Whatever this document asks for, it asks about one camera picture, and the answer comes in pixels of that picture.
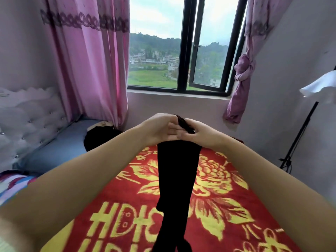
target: blue pillow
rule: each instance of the blue pillow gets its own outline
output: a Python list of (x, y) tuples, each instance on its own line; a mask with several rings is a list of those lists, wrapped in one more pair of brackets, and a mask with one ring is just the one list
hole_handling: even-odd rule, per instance
[(32, 152), (17, 168), (30, 174), (42, 175), (47, 171), (86, 152), (84, 138), (88, 127), (99, 120), (80, 120), (61, 131), (44, 147)]

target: purple curtain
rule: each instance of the purple curtain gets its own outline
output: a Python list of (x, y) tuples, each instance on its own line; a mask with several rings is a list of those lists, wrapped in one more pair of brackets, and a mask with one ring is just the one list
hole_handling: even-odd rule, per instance
[(129, 0), (42, 0), (68, 120), (122, 125), (127, 113)]
[(250, 81), (259, 53), (267, 36), (279, 23), (292, 0), (248, 0), (246, 13), (246, 54), (241, 55), (234, 69), (238, 87), (232, 94), (223, 115), (230, 123), (240, 123), (245, 111), (250, 90)]

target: person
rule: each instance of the person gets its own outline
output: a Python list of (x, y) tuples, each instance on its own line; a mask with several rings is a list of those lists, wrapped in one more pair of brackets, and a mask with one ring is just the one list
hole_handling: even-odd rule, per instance
[(0, 251), (40, 250), (145, 146), (178, 139), (224, 153), (302, 251), (336, 251), (336, 210), (321, 195), (237, 140), (186, 122), (195, 134), (175, 115), (156, 114), (39, 177), (0, 207)]

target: lamp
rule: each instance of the lamp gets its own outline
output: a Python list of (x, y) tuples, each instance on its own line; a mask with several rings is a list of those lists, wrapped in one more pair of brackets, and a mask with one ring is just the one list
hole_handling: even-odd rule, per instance
[(293, 153), (305, 132), (308, 123), (312, 114), (314, 113), (319, 102), (323, 103), (334, 103), (336, 104), (336, 66), (333, 71), (326, 73), (322, 77), (315, 80), (313, 83), (305, 86), (300, 89), (300, 92), (304, 95), (304, 97), (309, 97), (314, 99), (316, 102), (314, 103), (312, 109), (310, 110), (306, 120), (304, 121), (299, 133), (296, 135), (291, 147), (289, 148), (286, 157), (280, 158), (282, 161), (280, 166), (281, 169), (286, 168), (286, 172), (292, 172), (292, 156)]

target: black stand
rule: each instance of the black stand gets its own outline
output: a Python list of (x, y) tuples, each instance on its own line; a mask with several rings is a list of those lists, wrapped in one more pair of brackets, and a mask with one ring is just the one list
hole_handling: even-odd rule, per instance
[(279, 160), (282, 161), (282, 164), (280, 166), (280, 169), (285, 169), (286, 168), (286, 172), (289, 171), (289, 173), (292, 172), (292, 155), (297, 147), (297, 144), (299, 143), (303, 133), (305, 132), (307, 126), (308, 126), (308, 123), (310, 121), (310, 117), (312, 116), (314, 110), (316, 109), (317, 105), (319, 104), (319, 102), (315, 102), (313, 108), (310, 110), (306, 120), (304, 121), (299, 133), (296, 135), (296, 138), (294, 140), (294, 142), (292, 143), (291, 145), (291, 148), (289, 149), (286, 157), (283, 159), (283, 158), (280, 158)]

